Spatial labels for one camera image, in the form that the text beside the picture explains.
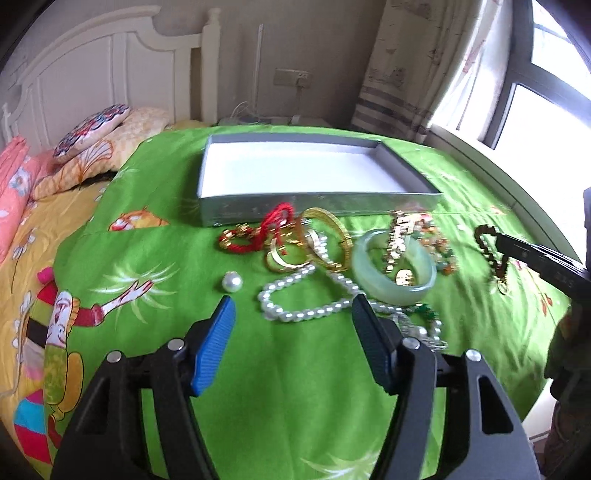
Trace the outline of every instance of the electrical outlet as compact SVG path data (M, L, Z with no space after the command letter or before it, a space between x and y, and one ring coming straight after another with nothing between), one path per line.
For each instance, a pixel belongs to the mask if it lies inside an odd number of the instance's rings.
M273 85L286 85L288 87L310 88L312 74L305 70L275 69Z

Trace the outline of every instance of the embroidered pillow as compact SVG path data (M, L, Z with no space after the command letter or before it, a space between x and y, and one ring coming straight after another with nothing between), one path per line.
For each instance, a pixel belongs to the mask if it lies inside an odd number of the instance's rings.
M56 174L42 179L31 197L40 200L65 192L99 173L118 171L139 144L159 134L168 121L168 112L159 108L133 110L121 126L63 165Z
M105 135L110 134L125 120L129 111L129 106L118 103L91 115L61 139L53 156L59 163L66 163Z

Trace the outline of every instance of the blue gripper pad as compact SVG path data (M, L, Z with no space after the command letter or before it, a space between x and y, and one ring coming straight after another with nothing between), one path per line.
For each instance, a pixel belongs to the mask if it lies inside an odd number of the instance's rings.
M230 297L226 296L222 299L213 313L212 320L213 325L195 355L195 371L191 387L197 396L202 395L212 384L234 328L236 304Z

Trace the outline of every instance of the necklace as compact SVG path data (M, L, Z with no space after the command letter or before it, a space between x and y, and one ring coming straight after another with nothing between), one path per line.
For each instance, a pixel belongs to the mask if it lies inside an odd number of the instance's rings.
M498 279L496 287L503 295L507 294L507 266L509 263L509 255L503 255L499 262L492 253L491 248L482 238L482 235L497 236L499 231L492 225L479 225L474 229L474 240L480 247L482 255L488 260L492 269L492 274Z

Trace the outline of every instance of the screw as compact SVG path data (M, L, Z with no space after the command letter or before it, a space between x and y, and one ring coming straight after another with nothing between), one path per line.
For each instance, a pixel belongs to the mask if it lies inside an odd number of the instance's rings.
M472 362L479 362L482 360L482 354L478 350L466 350L466 358Z
M109 352L107 355L107 361L110 364L115 364L117 363L119 360L121 360L121 358L123 357L123 354L118 351L118 350L113 350L112 352Z
M415 337L405 337L402 339L402 345L404 345L409 350L418 350L421 346L421 342L419 342Z
M172 350L173 352L176 352L184 347L184 342L180 338L173 338L172 340L168 341L167 346L168 346L168 350Z

